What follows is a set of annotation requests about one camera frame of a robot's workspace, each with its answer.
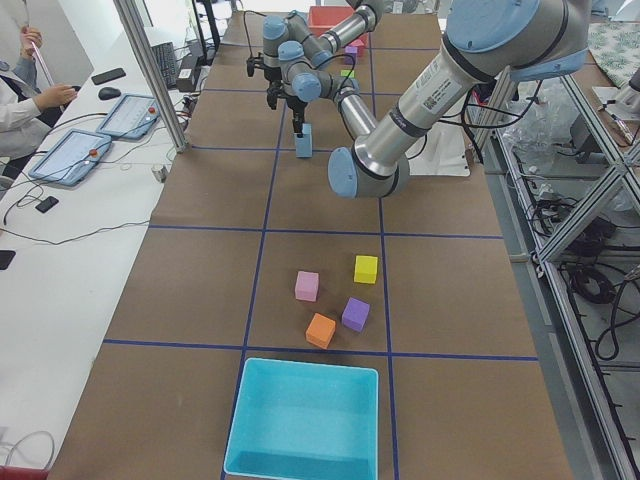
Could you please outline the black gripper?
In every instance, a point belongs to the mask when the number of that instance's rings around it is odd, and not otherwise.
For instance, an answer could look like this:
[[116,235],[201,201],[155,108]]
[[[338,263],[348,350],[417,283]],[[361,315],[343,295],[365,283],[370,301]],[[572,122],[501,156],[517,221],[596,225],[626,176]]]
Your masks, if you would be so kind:
[[264,78],[269,83],[281,83],[282,71],[279,66],[271,67],[268,65],[263,66]]
[[288,96],[286,98],[286,104],[288,108],[293,112],[292,125],[293,131],[296,136],[304,135],[305,116],[304,112],[307,107],[307,103],[300,100],[296,96]]

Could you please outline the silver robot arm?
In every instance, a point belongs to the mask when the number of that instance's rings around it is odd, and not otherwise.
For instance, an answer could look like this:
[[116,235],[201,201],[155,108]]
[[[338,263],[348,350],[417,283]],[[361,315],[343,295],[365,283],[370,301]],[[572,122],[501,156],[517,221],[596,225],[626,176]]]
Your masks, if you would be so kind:
[[394,107],[377,120],[351,79],[321,70],[322,62],[364,33],[384,14],[381,1],[354,1],[353,14],[315,36],[296,13],[263,22],[263,58],[279,69],[284,91],[304,103],[334,102],[354,138],[328,163],[332,190],[341,197],[381,198],[409,178],[407,151],[470,89],[504,69],[516,82],[579,70],[587,55],[588,1],[455,1],[439,53]]
[[266,16],[262,30],[263,51],[253,58],[253,67],[247,66],[247,73],[252,76],[257,68],[264,71],[267,81],[280,81],[282,61],[278,48],[287,41],[300,43],[302,57],[318,68],[354,40],[373,32],[385,13],[382,0],[348,1],[348,4],[353,9],[351,15],[319,35],[297,11],[286,16]]

